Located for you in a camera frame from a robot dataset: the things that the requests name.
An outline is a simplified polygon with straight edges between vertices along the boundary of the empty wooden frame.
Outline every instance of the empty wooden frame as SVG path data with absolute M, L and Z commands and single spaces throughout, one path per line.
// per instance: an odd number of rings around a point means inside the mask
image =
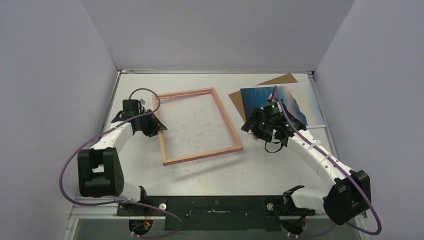
M 162 153 L 162 160 L 163 160 L 164 166 L 171 165 L 171 164 L 184 163 L 184 162 L 197 160 L 197 159 L 204 159 L 204 158 L 223 155 L 223 154 L 234 153 L 234 152 L 238 152 L 238 151 L 243 150 L 242 142 L 240 141 L 240 138 L 237 135 L 236 130 L 234 129 L 234 126 L 231 123 L 231 120 L 228 117 L 228 115 L 227 115 L 227 113 L 224 109 L 224 106 L 223 106 L 222 102 L 220 101 L 220 98 L 218 97 L 218 94 L 213 87 L 212 88 L 189 90 L 189 91 L 170 92 L 170 93 L 158 94 L 158 96 L 161 100 L 163 100 L 163 99 L 178 98 L 178 97 L 198 96 L 198 95 L 204 95 L 204 94 L 211 94 L 212 95 L 213 100 L 215 101 L 216 106 L 218 107 L 219 112 L 221 113 L 221 116 L 224 119 L 225 125 L 227 126 L 228 131 L 231 134 L 231 137 L 232 137 L 232 140 L 235 143 L 235 146 L 222 148 L 222 149 L 218 149 L 218 150 L 196 153 L 196 154 L 187 155 L 187 156 L 168 158 L 166 147 L 165 147 L 164 134 L 161 131 L 159 131 L 157 133 L 157 135 L 159 137 L 160 152 Z M 154 106 L 154 108 L 156 108 L 158 106 L 158 103 L 157 103 L 157 98 L 156 98 L 155 95 L 152 96 L 152 100 L 153 100 L 153 106 Z M 160 119 L 158 112 L 159 111 L 156 111 L 154 114 L 156 115 L 156 117 L 158 119 Z

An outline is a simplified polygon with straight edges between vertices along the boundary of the brown cardboard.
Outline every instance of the brown cardboard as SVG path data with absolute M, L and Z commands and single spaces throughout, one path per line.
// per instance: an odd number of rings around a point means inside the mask
M 257 85 L 293 84 L 297 82 L 298 81 L 295 79 L 295 77 L 293 77 L 293 75 L 286 74 L 286 75 L 282 75 L 274 79 L 259 83 Z M 243 107 L 243 101 L 242 101 L 242 92 L 236 91 L 236 92 L 230 93 L 228 96 L 231 99 L 232 103 L 235 105 L 235 108 L 237 109 L 241 118 L 243 118 L 243 120 L 246 122 L 245 109 Z

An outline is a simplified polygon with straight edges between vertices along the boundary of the white enclosure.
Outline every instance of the white enclosure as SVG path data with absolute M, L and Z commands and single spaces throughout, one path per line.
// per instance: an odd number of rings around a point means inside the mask
M 338 157 L 370 176 L 373 239 L 424 239 L 423 13 L 422 0 L 1 1 L 1 239 L 63 238 L 59 172 L 103 129 L 117 69 L 315 71 Z M 65 183 L 78 196 L 75 161 Z
M 118 69 L 315 70 L 353 0 L 81 0 Z

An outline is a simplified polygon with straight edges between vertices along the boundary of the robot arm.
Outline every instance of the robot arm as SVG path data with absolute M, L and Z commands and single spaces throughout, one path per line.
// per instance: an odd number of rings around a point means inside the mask
M 350 219 L 368 209 L 358 190 L 329 160 L 331 157 L 351 177 L 371 199 L 370 178 L 364 171 L 355 172 L 331 155 L 320 142 L 315 140 L 305 125 L 291 115 L 287 110 L 289 120 L 302 136 L 312 145 L 305 142 L 288 124 L 281 113 L 277 102 L 269 102 L 261 108 L 253 109 L 241 130 L 253 133 L 255 137 L 266 142 L 278 140 L 283 146 L 296 152 L 322 179 L 328 190 L 316 190 L 304 186 L 295 186 L 284 193 L 284 207 L 292 210 L 311 209 L 325 212 L 338 225 L 343 225 Z M 314 146 L 326 153 L 322 155 Z
M 115 130 L 102 137 L 90 149 L 78 153 L 79 192 L 83 197 L 110 197 L 139 202 L 144 196 L 141 186 L 125 181 L 118 153 L 135 132 L 142 131 L 152 137 L 167 128 L 154 114 L 136 118 L 116 128 L 122 121 L 151 111 L 145 111 L 141 101 L 131 99 L 123 100 L 122 108 L 110 124 L 110 129 Z

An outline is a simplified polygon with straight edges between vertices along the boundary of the white wall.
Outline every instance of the white wall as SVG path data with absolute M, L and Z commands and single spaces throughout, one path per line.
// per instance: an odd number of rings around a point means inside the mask
M 356 0 L 315 72 L 340 158 L 370 175 L 375 239 L 424 239 L 423 13 L 422 0 Z
M 354 0 L 82 0 L 119 69 L 314 70 Z
M 0 2 L 2 240 L 63 238 L 59 172 L 101 130 L 116 74 L 79 0 Z M 65 183 L 75 196 L 75 162 Z

